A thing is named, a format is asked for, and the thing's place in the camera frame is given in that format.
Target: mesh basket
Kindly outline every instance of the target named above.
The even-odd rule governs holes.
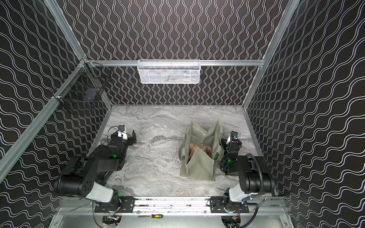
[[[92,114],[110,75],[109,68],[87,63],[61,95],[55,98],[71,114]]]
[[[197,84],[199,59],[140,59],[137,70],[141,83]]]

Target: mounting plate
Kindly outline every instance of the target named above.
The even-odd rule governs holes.
[[[210,202],[210,212],[211,213],[229,213],[230,209],[226,210],[224,209],[224,199],[223,197],[211,197],[209,202]],[[239,208],[241,213],[248,213],[249,212],[249,208],[247,206],[245,206],[245,204],[241,204],[241,203],[232,203],[231,204],[236,204],[236,208]]]
[[[132,213],[135,198],[132,196],[120,196],[119,199],[122,207],[118,210],[118,213]],[[94,212],[105,213],[108,212],[108,210],[103,205],[96,205]]]

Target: marble surface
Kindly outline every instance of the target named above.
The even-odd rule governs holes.
[[[115,171],[107,186],[127,196],[220,196],[238,183],[238,177],[225,176],[216,164],[216,181],[180,177],[178,149],[186,128],[193,121],[208,130],[216,120],[238,132],[240,154],[257,155],[240,106],[115,106],[101,140],[113,125],[125,125],[128,134],[137,135],[129,146],[126,163]]]

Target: screwdriver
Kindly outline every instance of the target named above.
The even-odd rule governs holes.
[[[139,215],[138,218],[149,217],[148,215]],[[162,219],[163,215],[151,215],[151,218]]]

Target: black patterned wall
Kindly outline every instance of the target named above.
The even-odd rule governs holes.
[[[262,59],[288,0],[58,0],[88,59]]]
[[[0,156],[3,157],[78,63],[42,0],[0,1]],[[85,156],[106,113],[77,116],[61,106],[0,183],[1,228],[47,228],[60,197],[53,182]]]
[[[365,226],[365,1],[302,0],[249,105],[297,228]]]
[[[198,84],[142,84],[136,67],[115,67],[105,90],[113,104],[241,105],[257,69],[202,67]]]
[[[67,161],[86,156],[103,122],[99,101],[94,115],[71,115],[60,105],[0,184],[0,227],[47,228],[61,200],[53,185]]]
[[[78,60],[43,1],[0,1],[0,158]]]

